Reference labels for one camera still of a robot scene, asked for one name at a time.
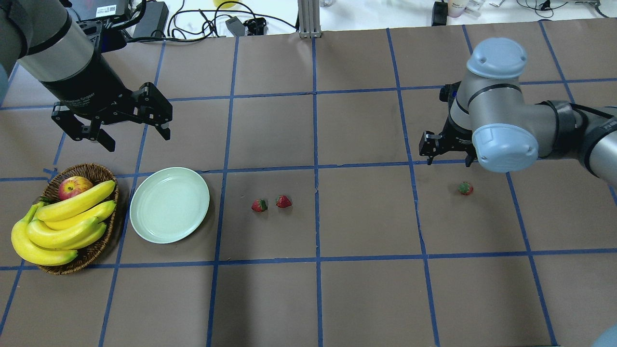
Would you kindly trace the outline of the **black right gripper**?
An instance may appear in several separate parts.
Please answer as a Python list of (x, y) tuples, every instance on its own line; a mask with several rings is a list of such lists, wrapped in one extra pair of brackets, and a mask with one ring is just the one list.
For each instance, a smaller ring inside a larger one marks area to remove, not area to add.
[(439, 100), (447, 103), (448, 117), (440, 134), (424, 131), (418, 144), (419, 155), (426, 158), (426, 164), (432, 165), (437, 156), (446, 152), (465, 152), (465, 167), (471, 167), (478, 159), (472, 144), (471, 130), (461, 127), (452, 118), (452, 106), (457, 106), (456, 95), (460, 82), (443, 86), (439, 92)]

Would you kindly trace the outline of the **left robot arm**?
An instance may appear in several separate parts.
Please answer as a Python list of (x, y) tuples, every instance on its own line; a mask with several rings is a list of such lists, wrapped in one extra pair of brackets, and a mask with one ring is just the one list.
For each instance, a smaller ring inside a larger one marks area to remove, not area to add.
[(132, 121), (170, 140), (171, 103), (154, 83), (133, 92), (101, 53), (104, 30), (88, 35), (67, 11), (68, 0), (1, 2), (1, 96), (16, 64), (57, 98), (53, 121), (74, 141), (90, 140), (108, 151), (115, 140), (105, 126)]

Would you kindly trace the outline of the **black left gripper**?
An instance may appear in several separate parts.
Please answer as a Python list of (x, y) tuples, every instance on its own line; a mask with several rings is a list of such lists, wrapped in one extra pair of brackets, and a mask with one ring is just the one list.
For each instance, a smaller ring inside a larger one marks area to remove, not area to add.
[[(59, 100), (53, 106), (52, 120), (73, 141), (94, 141), (114, 152), (116, 141), (101, 128), (100, 117), (107, 114), (109, 125), (124, 121), (146, 124), (164, 140), (171, 139), (168, 127), (173, 106), (168, 99), (152, 82), (135, 92), (128, 90), (101, 53), (93, 53), (90, 62), (74, 75), (42, 85)], [(77, 116), (92, 121), (84, 124)]]

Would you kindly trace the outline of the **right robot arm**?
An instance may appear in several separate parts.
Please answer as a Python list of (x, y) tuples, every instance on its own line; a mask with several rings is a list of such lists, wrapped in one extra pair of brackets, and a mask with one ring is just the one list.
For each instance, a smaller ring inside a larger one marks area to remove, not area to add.
[(487, 171), (522, 171), (536, 160), (571, 158), (611, 186), (617, 182), (616, 108), (548, 100), (528, 104), (519, 78), (527, 52), (509, 38), (487, 38), (472, 51), (462, 81), (441, 88), (448, 105), (440, 133), (425, 131), (419, 155), (428, 164), (464, 152)]

